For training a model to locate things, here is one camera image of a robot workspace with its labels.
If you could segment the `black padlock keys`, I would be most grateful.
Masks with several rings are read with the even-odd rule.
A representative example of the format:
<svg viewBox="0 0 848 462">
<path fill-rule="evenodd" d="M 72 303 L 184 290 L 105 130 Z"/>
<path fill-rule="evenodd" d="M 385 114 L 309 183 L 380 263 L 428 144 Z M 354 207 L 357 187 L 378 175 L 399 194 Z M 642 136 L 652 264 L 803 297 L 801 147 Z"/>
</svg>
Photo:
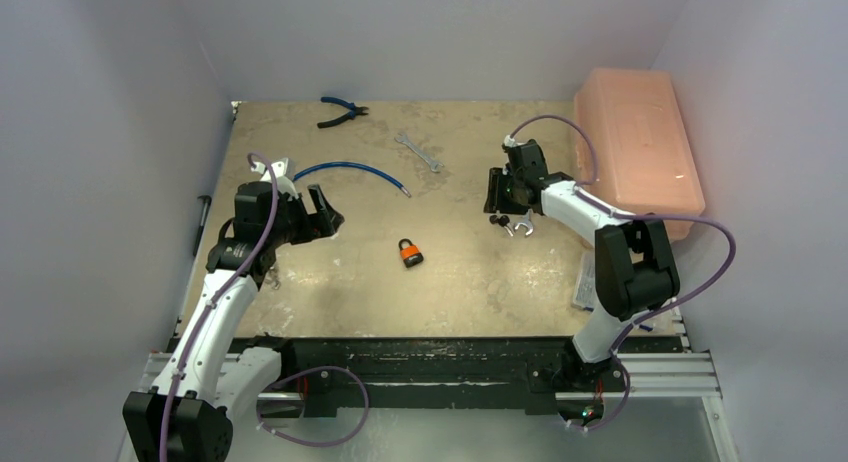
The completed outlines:
<svg viewBox="0 0 848 462">
<path fill-rule="evenodd" d="M 489 222 L 490 222 L 492 225 L 497 225 L 497 226 L 499 226 L 499 227 L 503 228 L 503 229 L 505 230 L 505 232 L 506 232 L 506 233 L 507 233 L 510 237 L 513 237 L 513 236 L 514 236 L 515 232 L 514 232 L 514 229 L 513 229 L 512 225 L 511 225 L 511 220 L 510 220 L 510 218 L 509 218 L 509 216 L 508 216 L 508 215 L 503 215 L 503 214 L 501 214 L 501 215 L 498 215 L 498 214 L 491 214 L 491 215 L 489 216 Z"/>
</svg>

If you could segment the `silver key bunch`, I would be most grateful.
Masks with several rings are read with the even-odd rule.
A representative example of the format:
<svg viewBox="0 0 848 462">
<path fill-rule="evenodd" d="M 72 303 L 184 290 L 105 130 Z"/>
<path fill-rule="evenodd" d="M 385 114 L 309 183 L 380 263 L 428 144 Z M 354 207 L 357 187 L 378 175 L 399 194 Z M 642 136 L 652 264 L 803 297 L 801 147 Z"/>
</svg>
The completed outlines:
<svg viewBox="0 0 848 462">
<path fill-rule="evenodd" d="M 268 270 L 264 284 L 274 291 L 277 291 L 281 287 L 279 269 L 276 266 L 272 266 Z"/>
</svg>

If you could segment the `blue cable lock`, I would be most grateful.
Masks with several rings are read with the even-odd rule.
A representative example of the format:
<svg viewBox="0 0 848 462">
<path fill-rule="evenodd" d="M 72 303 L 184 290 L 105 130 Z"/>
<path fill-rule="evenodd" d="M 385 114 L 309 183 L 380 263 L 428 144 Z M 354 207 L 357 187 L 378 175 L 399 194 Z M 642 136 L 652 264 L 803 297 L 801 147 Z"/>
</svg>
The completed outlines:
<svg viewBox="0 0 848 462">
<path fill-rule="evenodd" d="M 389 182 L 393 186 L 395 186 L 407 198 L 412 197 L 411 192 L 398 179 L 394 178 L 393 176 L 391 176 L 391 175 L 387 174 L 386 172 L 381 171 L 381 170 L 379 170 L 375 167 L 372 167 L 372 166 L 369 166 L 369 165 L 366 165 L 366 164 L 356 163 L 356 162 L 335 161 L 335 162 L 325 162 L 325 163 L 316 164 L 316 165 L 307 167 L 307 168 L 297 172 L 292 177 L 292 181 L 297 182 L 298 180 L 304 178 L 307 175 L 311 175 L 313 173 L 323 171 L 323 170 L 336 169 L 336 168 L 355 169 L 355 170 L 360 170 L 360 171 L 363 171 L 363 172 L 367 172 L 367 173 L 376 175 L 376 176 L 380 177 L 381 179 Z"/>
</svg>

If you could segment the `orange black padlock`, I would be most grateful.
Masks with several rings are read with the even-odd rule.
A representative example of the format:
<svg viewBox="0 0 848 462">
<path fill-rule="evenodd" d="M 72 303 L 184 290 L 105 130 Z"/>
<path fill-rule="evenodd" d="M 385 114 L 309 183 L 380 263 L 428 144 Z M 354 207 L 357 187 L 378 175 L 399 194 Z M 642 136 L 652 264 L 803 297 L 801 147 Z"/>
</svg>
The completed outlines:
<svg viewBox="0 0 848 462">
<path fill-rule="evenodd" d="M 424 261 L 422 252 L 410 239 L 400 239 L 398 249 L 402 263 L 407 269 L 419 265 Z"/>
</svg>

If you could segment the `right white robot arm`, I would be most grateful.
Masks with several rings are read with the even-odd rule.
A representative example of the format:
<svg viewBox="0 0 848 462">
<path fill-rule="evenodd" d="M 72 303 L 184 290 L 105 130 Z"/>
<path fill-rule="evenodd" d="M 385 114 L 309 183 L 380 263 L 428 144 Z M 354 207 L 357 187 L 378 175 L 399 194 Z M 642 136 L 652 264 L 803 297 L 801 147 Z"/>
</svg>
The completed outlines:
<svg viewBox="0 0 848 462">
<path fill-rule="evenodd" d="M 597 301 L 561 363 L 564 381 L 584 389 L 601 373 L 626 324 L 661 308 L 680 291 L 680 279 L 662 220 L 641 219 L 587 192 L 571 176 L 549 171 L 539 144 L 507 137 L 504 167 L 489 172 L 487 213 L 532 211 L 567 226 L 594 249 Z"/>
</svg>

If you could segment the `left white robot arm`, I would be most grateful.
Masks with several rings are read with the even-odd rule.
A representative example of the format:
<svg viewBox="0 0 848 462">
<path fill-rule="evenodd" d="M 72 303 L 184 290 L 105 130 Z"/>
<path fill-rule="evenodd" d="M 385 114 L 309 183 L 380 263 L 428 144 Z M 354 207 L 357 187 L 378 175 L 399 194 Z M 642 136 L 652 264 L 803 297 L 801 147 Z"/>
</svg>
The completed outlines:
<svg viewBox="0 0 848 462">
<path fill-rule="evenodd" d="M 246 309 L 258 295 L 276 250 L 334 236 L 344 221 L 321 187 L 308 188 L 315 210 L 285 178 L 239 186 L 234 215 L 222 226 L 206 263 L 201 296 L 183 336 L 147 390 L 130 393 L 122 415 L 140 461 L 223 461 L 233 423 L 261 383 L 284 391 L 298 364 L 272 348 L 255 348 L 233 369 L 223 365 Z"/>
</svg>

